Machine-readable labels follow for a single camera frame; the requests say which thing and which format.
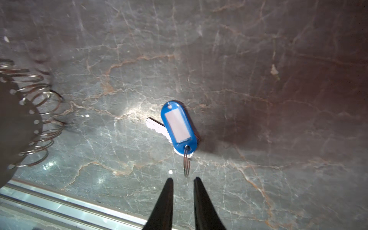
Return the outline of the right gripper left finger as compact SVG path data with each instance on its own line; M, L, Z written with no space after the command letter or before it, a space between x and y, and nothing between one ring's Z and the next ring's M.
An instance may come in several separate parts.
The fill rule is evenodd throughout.
M168 178L143 230L172 229L173 192L173 179Z

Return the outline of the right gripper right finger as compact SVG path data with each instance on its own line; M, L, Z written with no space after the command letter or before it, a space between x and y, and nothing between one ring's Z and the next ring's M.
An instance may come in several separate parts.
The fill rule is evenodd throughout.
M194 213L196 230L226 230L199 177L194 180Z

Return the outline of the blue key tag with key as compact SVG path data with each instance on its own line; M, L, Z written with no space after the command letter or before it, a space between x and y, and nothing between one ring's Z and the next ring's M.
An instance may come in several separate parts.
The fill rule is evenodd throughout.
M180 102L168 101L161 109L161 118L162 123L147 118L146 126L168 139L174 152L183 157L184 175L189 176L190 159L200 142L190 117Z

